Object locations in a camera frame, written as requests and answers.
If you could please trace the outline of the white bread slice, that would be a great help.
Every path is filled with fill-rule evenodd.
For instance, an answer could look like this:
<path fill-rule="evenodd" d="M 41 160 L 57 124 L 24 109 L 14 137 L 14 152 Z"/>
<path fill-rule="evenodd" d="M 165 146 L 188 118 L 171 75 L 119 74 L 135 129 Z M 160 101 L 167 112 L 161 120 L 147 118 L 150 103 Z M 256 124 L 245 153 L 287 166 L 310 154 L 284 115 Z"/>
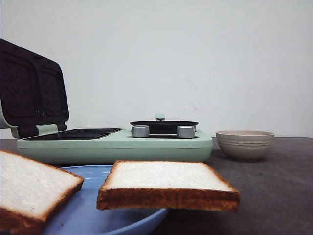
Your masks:
<path fill-rule="evenodd" d="M 239 191 L 205 163 L 118 160 L 99 188 L 96 207 L 237 212 L 239 204 Z"/>
<path fill-rule="evenodd" d="M 39 235 L 84 178 L 12 153 L 0 152 L 0 230 Z"/>

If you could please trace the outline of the beige ceramic bowl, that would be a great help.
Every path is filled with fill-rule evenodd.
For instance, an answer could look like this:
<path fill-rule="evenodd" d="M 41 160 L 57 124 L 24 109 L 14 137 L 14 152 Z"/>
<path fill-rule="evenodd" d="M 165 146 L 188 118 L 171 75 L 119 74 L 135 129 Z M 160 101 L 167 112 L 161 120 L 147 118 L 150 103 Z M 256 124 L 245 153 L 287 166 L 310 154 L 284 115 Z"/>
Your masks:
<path fill-rule="evenodd" d="M 266 131 L 222 130 L 216 132 L 218 146 L 229 158 L 254 162 L 270 150 L 274 134 Z"/>

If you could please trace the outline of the breakfast maker hinged lid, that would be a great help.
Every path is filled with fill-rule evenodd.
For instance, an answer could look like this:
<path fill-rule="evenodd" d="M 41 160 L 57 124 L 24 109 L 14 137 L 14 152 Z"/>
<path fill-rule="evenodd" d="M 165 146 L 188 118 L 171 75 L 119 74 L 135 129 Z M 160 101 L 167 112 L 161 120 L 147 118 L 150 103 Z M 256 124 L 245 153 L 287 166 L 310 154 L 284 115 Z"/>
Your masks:
<path fill-rule="evenodd" d="M 39 134 L 38 126 L 66 130 L 67 96 L 60 65 L 9 41 L 0 41 L 2 126 L 13 137 Z"/>

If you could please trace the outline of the mint green breakfast maker base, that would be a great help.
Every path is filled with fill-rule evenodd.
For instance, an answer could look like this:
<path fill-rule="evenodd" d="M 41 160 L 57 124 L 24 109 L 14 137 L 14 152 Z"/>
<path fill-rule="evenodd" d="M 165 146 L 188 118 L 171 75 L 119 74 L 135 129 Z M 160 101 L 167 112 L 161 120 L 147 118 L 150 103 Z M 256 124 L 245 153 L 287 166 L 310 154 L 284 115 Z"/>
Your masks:
<path fill-rule="evenodd" d="M 116 160 L 206 161 L 213 140 L 196 130 L 194 138 L 152 134 L 134 138 L 121 128 L 73 129 L 17 141 L 21 155 L 47 164 L 112 164 Z"/>

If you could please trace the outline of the black round frying pan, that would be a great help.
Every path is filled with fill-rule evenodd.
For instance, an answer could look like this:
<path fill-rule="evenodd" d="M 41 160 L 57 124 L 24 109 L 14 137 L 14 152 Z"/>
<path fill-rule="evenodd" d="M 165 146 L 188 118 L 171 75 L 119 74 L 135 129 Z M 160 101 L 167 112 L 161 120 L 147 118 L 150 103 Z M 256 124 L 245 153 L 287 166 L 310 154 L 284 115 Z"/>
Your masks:
<path fill-rule="evenodd" d="M 166 120 L 163 113 L 156 113 L 155 120 L 141 120 L 130 122 L 130 125 L 132 126 L 149 126 L 150 134 L 176 134 L 178 126 L 196 127 L 198 124 L 199 123 L 196 121 Z"/>

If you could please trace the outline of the left silver control knob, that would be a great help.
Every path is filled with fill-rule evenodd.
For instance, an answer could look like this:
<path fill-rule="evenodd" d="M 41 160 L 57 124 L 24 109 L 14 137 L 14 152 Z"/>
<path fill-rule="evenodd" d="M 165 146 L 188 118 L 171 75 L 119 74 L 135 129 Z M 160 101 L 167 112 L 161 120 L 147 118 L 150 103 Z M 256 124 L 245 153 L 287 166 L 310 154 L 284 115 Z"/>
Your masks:
<path fill-rule="evenodd" d="M 133 138 L 147 138 L 150 136 L 150 127 L 148 125 L 135 125 L 132 126 Z"/>

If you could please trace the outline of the silver control knob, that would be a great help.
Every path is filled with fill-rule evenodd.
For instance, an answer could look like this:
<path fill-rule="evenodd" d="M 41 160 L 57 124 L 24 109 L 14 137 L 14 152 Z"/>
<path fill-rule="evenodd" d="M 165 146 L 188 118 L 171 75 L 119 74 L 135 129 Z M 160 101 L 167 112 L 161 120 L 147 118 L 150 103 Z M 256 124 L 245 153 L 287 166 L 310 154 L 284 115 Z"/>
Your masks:
<path fill-rule="evenodd" d="M 150 127 L 148 125 L 135 125 L 132 126 L 133 138 L 147 138 L 150 136 Z"/>
<path fill-rule="evenodd" d="M 183 139 L 191 139 L 195 137 L 195 127 L 194 126 L 178 126 L 177 127 L 177 137 Z"/>

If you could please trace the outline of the right silver control knob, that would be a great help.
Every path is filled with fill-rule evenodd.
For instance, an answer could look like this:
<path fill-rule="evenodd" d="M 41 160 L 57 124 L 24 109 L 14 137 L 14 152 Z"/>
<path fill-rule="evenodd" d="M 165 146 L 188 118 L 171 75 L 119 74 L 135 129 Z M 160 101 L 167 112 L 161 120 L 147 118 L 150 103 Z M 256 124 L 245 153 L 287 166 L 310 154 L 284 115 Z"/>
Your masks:
<path fill-rule="evenodd" d="M 191 139 L 195 137 L 195 127 L 194 126 L 178 126 L 177 127 L 177 137 L 183 139 Z"/>

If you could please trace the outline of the blue plastic plate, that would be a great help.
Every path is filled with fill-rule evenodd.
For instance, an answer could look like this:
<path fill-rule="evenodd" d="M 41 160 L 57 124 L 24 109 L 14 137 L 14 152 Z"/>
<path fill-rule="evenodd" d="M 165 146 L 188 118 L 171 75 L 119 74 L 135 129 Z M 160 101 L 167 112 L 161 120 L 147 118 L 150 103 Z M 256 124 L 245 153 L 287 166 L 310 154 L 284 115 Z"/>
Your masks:
<path fill-rule="evenodd" d="M 98 190 L 110 165 L 65 167 L 85 178 L 82 189 L 50 220 L 45 235 L 147 235 L 166 217 L 167 209 L 98 210 Z"/>

